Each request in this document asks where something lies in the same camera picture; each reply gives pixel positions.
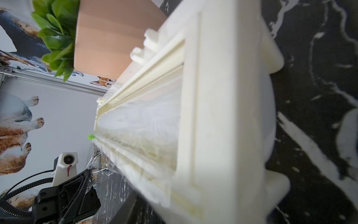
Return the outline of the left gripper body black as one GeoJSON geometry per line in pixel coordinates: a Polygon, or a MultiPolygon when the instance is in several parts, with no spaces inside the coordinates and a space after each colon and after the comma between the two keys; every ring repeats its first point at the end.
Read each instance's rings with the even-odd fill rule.
{"type": "Polygon", "coordinates": [[[96,190],[90,186],[87,169],[55,187],[42,189],[32,206],[35,224],[75,224],[97,213],[101,207],[96,190]]]}

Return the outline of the cream plastic wrap dispenser box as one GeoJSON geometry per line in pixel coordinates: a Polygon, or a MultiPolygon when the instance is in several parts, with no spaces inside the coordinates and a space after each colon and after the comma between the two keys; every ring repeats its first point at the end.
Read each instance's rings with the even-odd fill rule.
{"type": "Polygon", "coordinates": [[[168,224],[264,224],[283,56],[260,1],[182,1],[98,100],[93,142],[168,224]]]}

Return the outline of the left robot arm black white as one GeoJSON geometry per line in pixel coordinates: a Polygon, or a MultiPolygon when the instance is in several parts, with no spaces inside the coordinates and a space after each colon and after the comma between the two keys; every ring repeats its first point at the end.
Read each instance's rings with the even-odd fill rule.
{"type": "Polygon", "coordinates": [[[28,183],[1,195],[2,224],[76,224],[94,216],[101,207],[88,169],[38,193],[31,191],[52,183],[52,177],[28,183]]]}

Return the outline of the pink pot with green plant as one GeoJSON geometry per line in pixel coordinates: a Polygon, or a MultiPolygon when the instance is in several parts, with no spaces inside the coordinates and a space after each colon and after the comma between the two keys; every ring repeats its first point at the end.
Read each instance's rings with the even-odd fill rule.
{"type": "Polygon", "coordinates": [[[64,81],[73,72],[118,79],[142,47],[147,29],[167,16],[152,1],[32,1],[38,37],[49,53],[42,61],[64,81]]]}

